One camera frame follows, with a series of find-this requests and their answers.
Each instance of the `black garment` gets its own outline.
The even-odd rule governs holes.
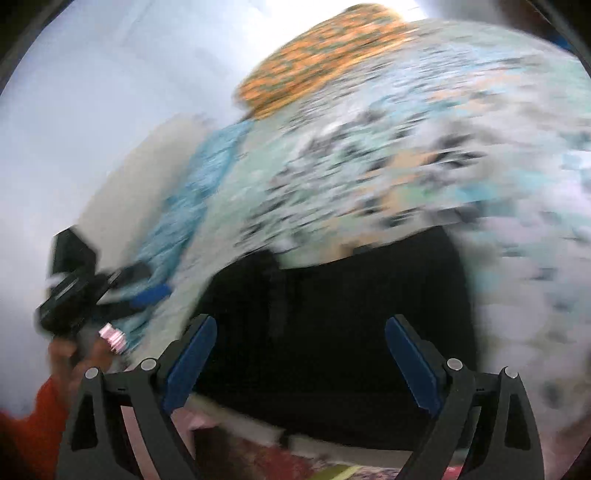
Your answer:
[[[476,368],[466,277],[439,227],[307,268],[280,270],[272,253],[254,252],[213,277],[199,313],[219,333],[196,391],[344,445],[413,450],[429,421],[388,352],[392,315]]]

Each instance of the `orange sleeve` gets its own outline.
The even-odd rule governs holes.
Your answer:
[[[51,378],[37,392],[35,410],[31,415],[15,420],[0,413],[0,422],[39,480],[53,480],[55,476],[67,416]]]

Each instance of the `patterned bedsheet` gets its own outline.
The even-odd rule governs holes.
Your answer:
[[[253,124],[133,356],[163,351],[255,248],[296,267],[444,225],[476,291],[481,368],[520,371],[548,449],[591,407],[591,80],[516,31],[415,26]]]

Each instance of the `light blue cloth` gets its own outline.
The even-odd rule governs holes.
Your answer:
[[[136,261],[145,261],[152,268],[146,282],[126,288],[123,298],[132,297],[148,287],[164,283],[174,273],[181,254],[191,241],[195,230],[207,212],[207,199],[238,157],[238,145],[250,130],[246,120],[212,134],[195,152],[189,162],[186,180],[166,200],[164,212],[139,249]],[[140,342],[153,307],[143,313],[116,323],[126,336],[127,350]]]

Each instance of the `round metal joint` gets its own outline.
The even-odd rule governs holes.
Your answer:
[[[458,360],[457,358],[450,358],[447,361],[447,366],[457,372],[457,371],[460,371],[464,367],[464,364],[460,360]]]
[[[90,367],[84,374],[84,376],[88,379],[91,380],[94,377],[96,377],[99,374],[99,369],[96,367]]]
[[[153,370],[156,367],[156,364],[156,360],[154,360],[153,358],[147,358],[146,360],[143,360],[141,362],[140,367],[145,372],[149,372],[150,370]]]
[[[517,370],[515,370],[514,368],[505,367],[505,374],[507,375],[507,377],[517,378],[517,375],[519,375],[519,372]]]

